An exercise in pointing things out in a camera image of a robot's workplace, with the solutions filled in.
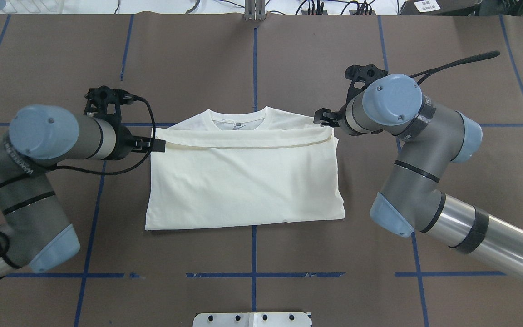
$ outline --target white t-shirt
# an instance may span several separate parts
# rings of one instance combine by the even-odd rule
[[[344,218],[338,139],[312,117],[206,110],[156,137],[146,230]]]

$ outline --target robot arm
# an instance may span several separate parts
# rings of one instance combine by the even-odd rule
[[[25,265],[42,273],[79,250],[74,228],[45,175],[58,162],[164,151],[162,142],[157,149],[154,138],[132,136],[120,122],[120,105],[141,98],[100,87],[90,89],[87,99],[86,115],[81,116],[57,106],[27,106],[0,138],[0,185],[6,184],[0,188],[6,219],[0,225],[0,279]],[[114,114],[106,112],[108,104],[115,105]]]
[[[423,95],[411,77],[351,66],[347,104],[320,109],[314,122],[357,136],[386,131],[404,141],[370,215],[399,236],[415,230],[523,279],[523,230],[437,190],[449,162],[464,162],[482,139],[479,124]],[[355,89],[356,81],[365,87]]]

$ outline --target white label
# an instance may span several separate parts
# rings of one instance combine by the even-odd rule
[[[432,12],[441,9],[439,4],[437,4],[436,0],[424,0],[415,2],[415,7],[417,7],[417,10],[419,10],[419,12]]]

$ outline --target neckline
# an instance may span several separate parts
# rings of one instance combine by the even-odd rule
[[[260,120],[263,119],[261,124],[257,126],[257,128],[254,128],[253,130],[264,130],[267,129],[268,125],[270,124],[271,117],[272,117],[272,108],[265,107],[260,111],[256,112],[250,112],[248,114],[221,114],[219,112],[214,112],[211,109],[205,110],[203,112],[203,122],[205,123],[205,127],[207,130],[215,130],[215,131],[222,131],[222,132],[235,132],[234,130],[223,130],[219,128],[217,125],[215,125],[214,120],[230,120],[231,122],[235,123],[247,123],[252,122],[254,120]]]

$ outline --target white bracket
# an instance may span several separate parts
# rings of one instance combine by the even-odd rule
[[[312,314],[303,312],[235,312],[198,314],[193,327],[312,327]]]
[[[266,0],[245,0],[245,20],[266,19]]]

